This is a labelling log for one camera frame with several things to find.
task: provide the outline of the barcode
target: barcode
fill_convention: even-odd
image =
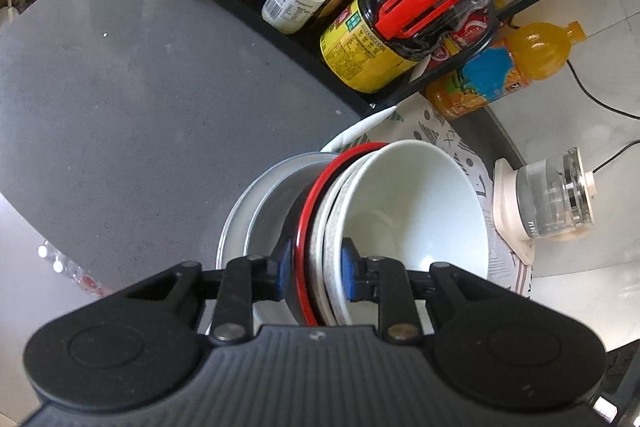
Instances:
[[[264,5],[264,10],[269,14],[269,17],[275,19],[280,15],[282,6],[280,6],[276,0],[267,0],[267,4]]]

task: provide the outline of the stack of bowls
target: stack of bowls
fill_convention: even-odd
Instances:
[[[296,200],[302,209],[291,208]],[[295,230],[282,229],[289,211],[300,213]],[[218,267],[238,255],[268,255],[281,234],[295,241],[295,291],[286,303],[257,303],[258,323],[375,325],[377,306],[348,302],[342,288],[345,237],[361,256],[398,259],[407,269],[446,261],[484,278],[488,271],[475,190],[449,155],[418,140],[296,156],[265,172],[227,219]],[[418,313],[428,332],[423,305]]]

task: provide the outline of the orange juice bottle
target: orange juice bottle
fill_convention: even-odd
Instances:
[[[577,22],[566,28],[536,22],[511,32],[459,70],[427,86],[425,95],[448,120],[558,73],[571,46],[587,36]]]

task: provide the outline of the red rim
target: red rim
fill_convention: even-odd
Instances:
[[[296,247],[294,249],[294,269],[296,273],[296,291],[298,293],[298,301],[302,308],[302,314],[305,317],[308,326],[317,326],[318,319],[311,306],[308,292],[306,291],[306,273],[305,273],[305,250],[306,250],[306,234],[309,224],[313,222],[318,204],[324,197],[327,189],[349,165],[353,164],[358,158],[383,148],[386,143],[370,142],[356,145],[343,152],[327,165],[320,177],[311,187],[308,197],[306,197],[305,206],[300,214],[300,222],[298,224],[298,235],[296,236]]]

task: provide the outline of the gray table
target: gray table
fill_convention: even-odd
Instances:
[[[210,0],[39,0],[0,34],[0,192],[114,289],[212,267],[244,188],[357,120]]]

